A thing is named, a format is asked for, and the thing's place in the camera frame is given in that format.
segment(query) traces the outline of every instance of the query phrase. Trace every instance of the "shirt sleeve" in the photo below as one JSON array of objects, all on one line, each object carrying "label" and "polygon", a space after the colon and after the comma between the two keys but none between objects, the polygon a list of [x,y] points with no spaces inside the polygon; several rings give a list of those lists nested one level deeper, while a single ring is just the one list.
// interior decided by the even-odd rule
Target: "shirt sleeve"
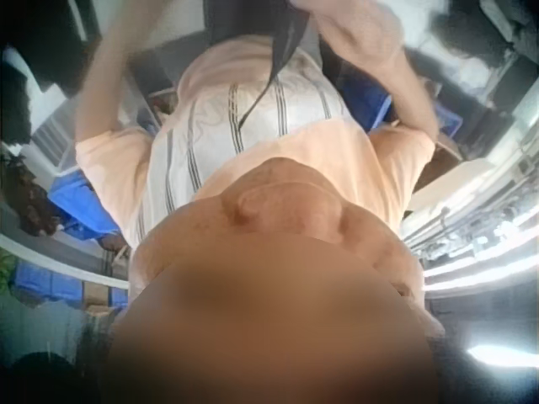
[{"label": "shirt sleeve", "polygon": [[77,143],[77,163],[122,231],[146,186],[152,138],[142,129],[105,132]]},{"label": "shirt sleeve", "polygon": [[372,131],[370,138],[387,180],[387,197],[398,210],[393,214],[400,221],[436,145],[423,131],[406,126],[383,126]]}]

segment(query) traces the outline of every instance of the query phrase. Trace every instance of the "man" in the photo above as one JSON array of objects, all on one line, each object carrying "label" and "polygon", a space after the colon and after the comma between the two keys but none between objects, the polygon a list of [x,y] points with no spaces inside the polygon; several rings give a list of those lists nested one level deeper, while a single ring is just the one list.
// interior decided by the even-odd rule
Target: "man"
[{"label": "man", "polygon": [[155,139],[115,131],[128,57],[166,3],[133,2],[117,19],[77,119],[80,167],[136,249],[117,345],[188,374],[193,397],[204,380],[276,402],[333,397],[334,378],[411,353],[427,363],[421,336],[442,330],[396,231],[438,124],[396,17],[373,0],[292,2],[392,95],[395,127],[367,136],[299,50],[240,128],[271,65],[270,39],[248,36],[191,65]]}]

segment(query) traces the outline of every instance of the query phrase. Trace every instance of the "person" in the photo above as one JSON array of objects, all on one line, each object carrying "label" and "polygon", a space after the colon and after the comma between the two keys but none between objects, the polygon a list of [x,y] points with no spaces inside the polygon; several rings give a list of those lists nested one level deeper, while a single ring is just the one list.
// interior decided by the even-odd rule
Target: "person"
[{"label": "person", "polygon": [[193,402],[348,402],[351,375],[384,391],[388,369],[429,368],[424,337],[443,333],[397,235],[438,134],[401,25],[374,0],[291,3],[392,95],[397,125],[367,135],[298,50],[240,128],[271,68],[271,38],[248,35],[192,63],[154,139],[117,130],[129,56],[167,0],[127,5],[80,99],[77,161],[135,250],[111,355],[189,380],[169,385]]}]

